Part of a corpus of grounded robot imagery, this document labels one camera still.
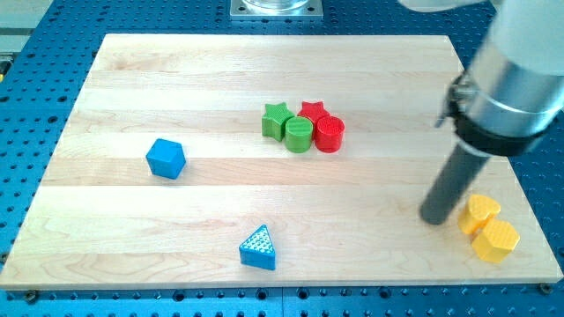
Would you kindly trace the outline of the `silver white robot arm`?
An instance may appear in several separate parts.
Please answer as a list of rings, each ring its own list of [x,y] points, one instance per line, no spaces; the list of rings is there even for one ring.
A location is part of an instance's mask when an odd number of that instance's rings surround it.
[[[436,123],[451,117],[472,151],[532,149],[563,107],[563,0],[504,0]]]

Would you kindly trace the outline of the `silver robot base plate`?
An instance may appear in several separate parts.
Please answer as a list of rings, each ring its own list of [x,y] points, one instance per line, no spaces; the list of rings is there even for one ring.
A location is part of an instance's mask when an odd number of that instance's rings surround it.
[[[296,19],[323,17],[322,0],[231,0],[231,20]]]

